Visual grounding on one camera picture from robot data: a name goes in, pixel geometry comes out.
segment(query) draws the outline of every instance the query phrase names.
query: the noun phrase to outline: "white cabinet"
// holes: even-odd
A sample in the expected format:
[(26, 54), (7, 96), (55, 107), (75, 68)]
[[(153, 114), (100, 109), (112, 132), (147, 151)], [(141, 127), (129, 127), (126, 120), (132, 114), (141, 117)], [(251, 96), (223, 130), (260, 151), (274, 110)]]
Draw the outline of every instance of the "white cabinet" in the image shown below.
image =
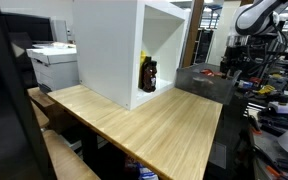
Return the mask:
[[(81, 83), (132, 110), (174, 87), (188, 13), (161, 0), (75, 0)], [(138, 88), (141, 50), (157, 61), (157, 89)]]

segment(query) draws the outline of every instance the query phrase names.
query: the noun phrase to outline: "bottle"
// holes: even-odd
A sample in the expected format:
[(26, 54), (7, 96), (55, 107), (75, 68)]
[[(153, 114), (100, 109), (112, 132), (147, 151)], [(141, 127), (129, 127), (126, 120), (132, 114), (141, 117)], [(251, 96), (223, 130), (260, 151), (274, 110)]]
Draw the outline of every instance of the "bottle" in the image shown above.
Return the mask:
[(156, 90), (156, 61), (152, 61), (151, 57), (143, 64), (143, 91), (154, 92)]
[(152, 61), (152, 57), (151, 56), (146, 56), (145, 57), (145, 61), (141, 66), (141, 73), (140, 73), (140, 82), (139, 82), (139, 88), (143, 89), (144, 87), (144, 72), (145, 69), (148, 67), (149, 63)]
[(143, 89), (142, 87), (142, 79), (143, 79), (143, 64), (146, 60), (146, 53), (145, 51), (141, 51), (141, 60), (140, 60), (140, 71), (139, 71), (139, 78), (138, 78), (138, 87)]

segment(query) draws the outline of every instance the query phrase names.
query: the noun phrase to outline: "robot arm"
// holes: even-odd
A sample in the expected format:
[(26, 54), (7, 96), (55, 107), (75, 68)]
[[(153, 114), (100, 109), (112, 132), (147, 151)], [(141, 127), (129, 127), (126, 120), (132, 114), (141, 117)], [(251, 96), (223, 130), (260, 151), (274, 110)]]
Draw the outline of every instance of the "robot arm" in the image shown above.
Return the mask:
[(278, 15), (272, 13), (288, 0), (257, 0), (254, 4), (241, 6), (233, 17), (227, 45), (245, 45), (248, 35), (266, 34), (278, 24)]

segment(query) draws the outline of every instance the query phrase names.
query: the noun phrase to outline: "brown bottle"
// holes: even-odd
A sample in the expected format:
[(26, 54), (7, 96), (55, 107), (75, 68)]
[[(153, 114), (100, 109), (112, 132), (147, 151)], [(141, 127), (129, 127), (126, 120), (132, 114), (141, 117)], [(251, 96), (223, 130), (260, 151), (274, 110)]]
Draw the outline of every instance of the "brown bottle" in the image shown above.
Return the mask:
[(156, 61), (152, 61), (151, 57), (143, 64), (143, 91), (154, 92), (156, 90)]
[(144, 87), (144, 72), (145, 72), (145, 69), (148, 67), (149, 63), (152, 61), (152, 57), (151, 56), (146, 56), (145, 57), (145, 60), (144, 60), (144, 63), (142, 64), (142, 66), (140, 67), (141, 68), (141, 73), (140, 73), (140, 85), (139, 85), (139, 88), (140, 89), (143, 89)]

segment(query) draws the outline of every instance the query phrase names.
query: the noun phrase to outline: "electronic equipment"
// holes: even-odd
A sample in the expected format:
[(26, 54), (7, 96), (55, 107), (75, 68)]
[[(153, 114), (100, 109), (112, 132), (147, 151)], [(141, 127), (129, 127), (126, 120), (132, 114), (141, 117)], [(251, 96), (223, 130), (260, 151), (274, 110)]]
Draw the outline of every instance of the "electronic equipment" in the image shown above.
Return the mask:
[(276, 126), (273, 125), (269, 125), (269, 124), (262, 124), (261, 126), (261, 130), (268, 132), (276, 137), (280, 137), (282, 134), (285, 133), (285, 129), (283, 128), (278, 128)]
[(54, 41), (63, 43), (68, 42), (66, 21), (58, 19), (51, 20), (51, 29)]
[(280, 104), (279, 102), (270, 102), (268, 104), (268, 108), (273, 108), (276, 112), (276, 114), (279, 115), (288, 115), (288, 103), (286, 104)]
[(53, 41), (51, 20), (24, 14), (3, 13), (2, 19), (9, 33), (26, 32), (32, 41)]
[[(274, 12), (285, 2), (287, 0), (255, 0), (254, 4), (236, 10), (227, 38), (225, 60), (221, 62), (221, 72), (242, 70), (241, 78), (263, 79), (266, 70), (277, 61), (278, 53), (287, 48), (287, 37), (280, 28), (283, 22)], [(270, 47), (276, 38), (280, 42), (279, 46)]]

